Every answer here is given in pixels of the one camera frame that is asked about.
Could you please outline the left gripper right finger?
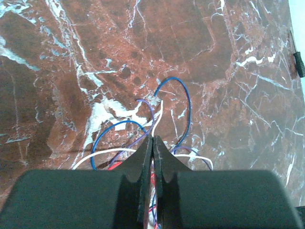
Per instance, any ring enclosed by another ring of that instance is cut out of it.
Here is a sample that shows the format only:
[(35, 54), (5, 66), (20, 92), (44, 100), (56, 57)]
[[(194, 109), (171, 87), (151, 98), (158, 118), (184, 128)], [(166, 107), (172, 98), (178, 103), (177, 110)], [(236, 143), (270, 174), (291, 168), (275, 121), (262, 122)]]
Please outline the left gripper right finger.
[(153, 139), (157, 221), (164, 229), (300, 229), (301, 217), (268, 170), (193, 171)]

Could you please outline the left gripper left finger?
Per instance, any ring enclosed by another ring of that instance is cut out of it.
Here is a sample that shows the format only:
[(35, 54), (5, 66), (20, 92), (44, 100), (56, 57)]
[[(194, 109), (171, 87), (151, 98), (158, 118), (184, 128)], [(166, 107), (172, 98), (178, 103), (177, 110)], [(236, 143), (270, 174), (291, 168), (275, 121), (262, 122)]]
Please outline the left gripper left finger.
[(113, 170), (30, 170), (1, 212), (3, 229), (145, 229), (153, 139)]

